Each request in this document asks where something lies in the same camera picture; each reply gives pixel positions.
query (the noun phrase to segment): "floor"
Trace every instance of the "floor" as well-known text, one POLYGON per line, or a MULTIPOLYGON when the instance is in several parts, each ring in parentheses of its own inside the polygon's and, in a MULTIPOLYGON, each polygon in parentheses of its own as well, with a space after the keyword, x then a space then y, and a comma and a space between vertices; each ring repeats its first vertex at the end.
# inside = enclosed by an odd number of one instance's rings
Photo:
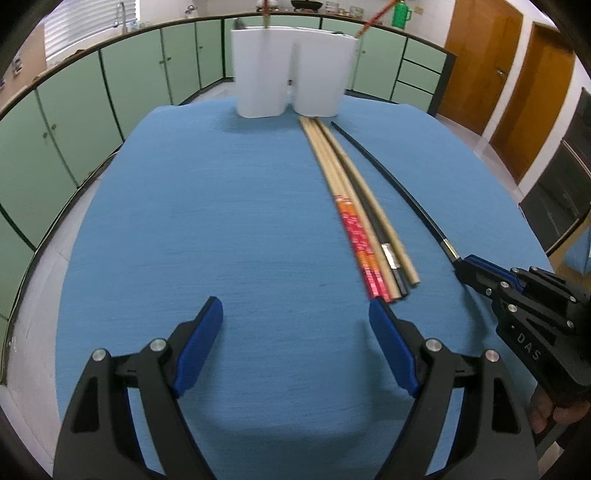
MULTIPOLYGON (((233 95, 234 84, 222 83, 195 102, 233 95)), ((519 188, 486 141, 451 120, 440 116, 437 119, 474 151, 516 202, 522 200, 519 188)), ((53 470, 60 428, 55 343, 61 289, 74 242, 100 181, 101 177, 63 219, 35 269, 15 323, 8 365, 9 386, 0 386, 2 408, 27 448, 48 472, 53 470)))

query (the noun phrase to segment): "green cabinet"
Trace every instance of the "green cabinet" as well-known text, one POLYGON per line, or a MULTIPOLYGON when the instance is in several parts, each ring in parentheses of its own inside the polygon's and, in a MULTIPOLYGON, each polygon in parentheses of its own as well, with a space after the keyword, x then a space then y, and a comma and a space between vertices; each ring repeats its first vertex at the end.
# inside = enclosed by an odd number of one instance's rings
POLYGON ((271 25, 276 27, 319 28, 320 17, 308 15, 271 15, 271 25))
POLYGON ((67 66, 38 87, 51 134, 81 184, 123 142, 97 52, 67 66))
MULTIPOLYGON (((242 17, 242 21, 247 27, 260 27, 262 25, 262 17, 256 15, 254 17, 242 17)), ((226 77, 234 76, 233 61, 232 61, 232 29, 234 28, 234 19, 227 18, 224 20, 224 56, 226 60, 226 77)))
POLYGON ((222 21, 200 21, 196 27, 201 88, 205 88, 223 78, 222 21))
POLYGON ((439 74, 420 65, 403 60, 398 74, 398 81, 412 85, 429 93, 435 93, 439 83, 439 74))
MULTIPOLYGON (((325 18, 322 22, 322 30, 327 30, 329 32, 342 32, 345 35, 351 35, 352 37, 359 31, 361 25, 353 22, 348 22, 346 20, 335 20, 334 18, 325 18)), ((359 61, 359 52, 363 46, 363 37, 359 39, 357 43, 357 50, 355 54, 355 59, 353 60, 353 65, 351 66, 351 75, 349 76, 349 83, 347 84, 347 88, 351 90, 353 88, 353 83, 355 82, 355 72, 357 71, 357 62, 359 61)))
POLYGON ((394 94, 392 95, 392 101, 396 103, 406 103, 417 107, 423 112, 429 110, 433 95, 424 90, 420 90, 405 83, 396 82, 394 87, 394 94))
POLYGON ((152 30, 101 50, 107 84, 125 138, 161 105, 170 105, 160 31, 152 30))
POLYGON ((35 92, 0 121, 0 172, 0 203, 38 246, 76 184, 53 144, 35 92))
POLYGON ((168 85, 173 104, 179 105, 200 90, 195 24, 162 29, 168 85))
POLYGON ((32 258, 33 251, 0 216, 0 342, 4 339, 5 319, 10 317, 18 287, 32 258))
POLYGON ((441 73, 447 60, 447 53, 409 38, 404 58, 441 73))
POLYGON ((363 35, 353 89, 390 100, 406 39, 387 30, 370 28, 363 35))

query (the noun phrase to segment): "wooden stick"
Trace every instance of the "wooden stick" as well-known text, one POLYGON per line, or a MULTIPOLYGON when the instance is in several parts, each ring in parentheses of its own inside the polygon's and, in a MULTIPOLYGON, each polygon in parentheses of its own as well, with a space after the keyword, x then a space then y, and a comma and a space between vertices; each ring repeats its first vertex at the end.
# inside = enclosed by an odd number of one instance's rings
POLYGON ((334 149, 334 151, 338 155, 338 157, 344 162, 347 169, 351 172, 351 175, 355 178, 357 184, 362 189, 363 194, 365 195, 365 197, 367 198, 367 200, 371 204, 372 209, 374 210, 375 214, 377 215, 380 223, 382 224, 382 226, 386 230, 386 234, 388 235, 388 238, 390 240, 390 244, 392 245, 392 248, 394 250, 394 254, 395 254, 394 261, 397 260, 398 262, 400 262, 400 265, 404 269, 404 272, 406 273, 409 283, 412 286, 417 285, 421 281, 421 279, 418 276, 417 270, 414 268, 413 262, 410 260, 410 257, 408 256, 406 249, 404 248, 404 245, 402 244, 402 241, 400 240, 396 230, 394 229, 394 227, 390 223, 390 220, 388 219, 382 206, 376 200, 374 193, 371 191, 371 189, 367 185, 367 182, 365 181, 365 179, 363 178, 363 176, 361 175, 361 173, 359 172, 359 170, 357 169, 357 167, 355 166, 353 161, 349 158, 349 156, 347 155, 347 152, 343 149, 341 144, 338 142, 338 140, 332 134, 330 129, 322 122, 320 122, 320 127, 321 127, 324 135, 328 139, 328 142, 330 143, 330 145, 332 146, 332 148, 334 149))
POLYGON ((359 241, 362 243, 363 249, 365 250, 369 266, 372 274, 378 285, 380 295, 385 301, 396 300, 401 298, 400 291, 396 286, 396 282, 391 275, 391 271, 387 268, 380 269, 378 258, 381 258, 380 244, 376 238, 375 232, 372 228, 370 221, 365 214, 365 211, 357 197, 348 177, 342 170, 338 158, 335 152, 330 148, 330 144, 326 141, 326 138, 322 134, 322 131, 318 128, 316 122, 314 127, 317 129, 320 142, 327 154, 327 160, 329 162, 329 168, 331 168, 339 179, 343 195, 345 197, 345 205, 348 207, 351 221, 356 231, 360 232, 359 241))
POLYGON ((390 10, 394 4, 397 4, 400 0, 392 0, 388 5, 382 8, 378 13, 376 13, 371 20, 369 20, 363 27, 359 29, 359 31, 355 34, 355 38, 359 38, 365 32, 369 30, 374 23, 376 23, 380 18, 382 18, 388 10, 390 10))
POLYGON ((271 17, 269 16, 269 0, 262 0, 262 26, 269 28, 271 17))
POLYGON ((380 295, 384 296, 384 294, 388 296, 387 291, 380 291, 379 289, 378 282, 373 275, 366 249, 364 247, 364 244, 367 244, 367 239, 363 238, 363 232, 355 228, 356 215, 352 211, 350 200, 346 199, 345 195, 343 195, 345 193, 345 189, 340 182, 340 178, 334 169, 331 168, 331 164, 327 160, 329 156, 329 147, 326 143, 326 140, 323 141, 322 133, 313 124, 312 120, 300 117, 300 123, 302 124, 302 127, 308 136, 308 140, 310 141, 312 150, 314 151, 320 168, 324 174, 326 183, 328 184, 329 190, 335 199, 337 210, 339 211, 343 226, 345 227, 345 231, 347 232, 353 251, 355 252, 355 257, 358 261, 359 268, 361 270, 362 277, 370 298, 375 298, 380 295))
POLYGON ((335 153, 334 149, 330 145, 330 142, 327 141, 327 138, 323 133, 322 127, 324 126, 324 124, 318 119, 316 119, 314 123, 319 129, 320 134, 322 135, 322 139, 329 147, 332 168, 337 171, 341 183, 345 186, 346 195, 353 204, 353 207, 355 208, 357 215, 359 217, 361 228, 365 230, 366 235, 368 237, 369 246, 371 247, 372 253, 369 256, 368 260, 371 264, 372 270, 375 273, 379 273, 379 275, 381 276, 382 281, 384 282, 384 287, 387 289, 390 298, 392 298, 393 300, 398 300, 402 298, 402 294, 400 292, 400 289, 398 288, 398 285, 396 284, 396 280, 394 278, 394 275, 392 274, 392 269, 390 268, 384 251, 382 250, 382 245, 378 240, 374 227, 372 226, 371 221, 369 220, 368 215, 365 212, 365 209, 363 208, 361 200, 355 192, 355 189, 353 188, 353 185, 351 184, 349 177, 347 176, 347 173, 343 169, 343 166, 341 165, 337 154, 335 153))

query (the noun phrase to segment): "metal screw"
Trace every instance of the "metal screw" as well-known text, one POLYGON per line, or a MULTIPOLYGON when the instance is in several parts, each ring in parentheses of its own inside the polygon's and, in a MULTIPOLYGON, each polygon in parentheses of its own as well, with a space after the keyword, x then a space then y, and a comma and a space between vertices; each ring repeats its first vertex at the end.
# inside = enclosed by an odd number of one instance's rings
POLYGON ((97 348, 94 352, 92 352, 92 359, 95 362, 100 362, 101 360, 104 360, 106 356, 107 350, 105 350, 104 348, 97 348))
POLYGON ((166 340, 163 338, 156 338, 150 342, 150 350, 153 352, 161 352, 166 348, 166 340))
POLYGON ((501 358, 495 350, 487 350, 484 352, 484 356, 489 362, 498 362, 499 358, 501 358))
POLYGON ((443 347, 441 342, 435 338, 430 338, 429 340, 427 340, 425 342, 425 346, 427 347, 427 350, 429 350, 430 352, 438 352, 443 347))

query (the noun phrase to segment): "window blinds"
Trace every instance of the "window blinds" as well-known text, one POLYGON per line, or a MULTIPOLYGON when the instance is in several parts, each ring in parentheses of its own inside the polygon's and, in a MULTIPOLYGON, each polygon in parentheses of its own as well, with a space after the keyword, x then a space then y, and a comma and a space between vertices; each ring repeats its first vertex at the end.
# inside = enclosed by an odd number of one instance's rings
MULTIPOLYGON (((136 19, 135 0, 125 0, 127 21, 136 19)), ((53 54, 83 38, 115 25, 117 0, 62 0, 45 18, 45 55, 53 54)))

